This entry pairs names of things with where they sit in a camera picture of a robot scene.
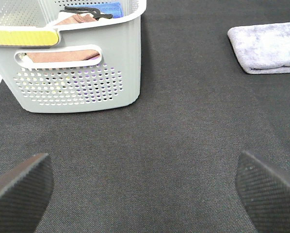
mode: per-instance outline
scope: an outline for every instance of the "laundry basket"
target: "laundry basket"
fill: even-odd
[[[124,17],[45,27],[65,6],[119,1]],[[0,75],[35,113],[127,106],[140,94],[141,14],[146,0],[0,0]],[[27,64],[19,54],[95,49],[99,59]]]

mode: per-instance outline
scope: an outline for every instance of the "yellow stripe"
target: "yellow stripe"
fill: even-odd
[[[0,45],[52,46],[58,42],[55,31],[0,31]]]

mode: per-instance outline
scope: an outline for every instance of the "pink towel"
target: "pink towel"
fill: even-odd
[[[73,15],[56,25],[74,24],[94,22],[96,19],[90,15],[81,16]],[[67,52],[28,52],[28,57],[34,63],[46,63],[46,62],[77,62],[96,59],[100,56],[96,50],[79,50],[79,51],[67,51]]]

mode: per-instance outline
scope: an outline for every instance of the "dark gray carpet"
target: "dark gray carpet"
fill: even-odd
[[[290,74],[245,74],[226,33],[275,22],[290,22],[290,1],[148,0],[141,96],[125,108],[32,114],[2,83],[0,175],[37,152],[53,160],[37,232],[255,233],[238,155],[290,171]]]

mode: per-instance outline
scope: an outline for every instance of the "perforated holes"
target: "perforated holes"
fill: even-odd
[[[21,69],[17,76],[19,78],[14,77],[14,81],[17,82],[19,89],[32,90],[31,93],[22,92],[22,94],[27,96],[29,94],[36,104],[40,98],[51,102],[52,106],[53,104],[62,106],[64,103],[73,105],[103,102],[113,100],[114,96],[123,90],[121,71],[115,71],[113,67],[107,68],[107,64],[91,66],[90,69],[88,67],[35,69],[31,72]]]
[[[139,8],[139,1],[138,0],[132,0],[132,4],[129,5],[129,13],[134,13]]]
[[[5,1],[0,10],[1,26],[42,26],[40,7],[31,0]]]

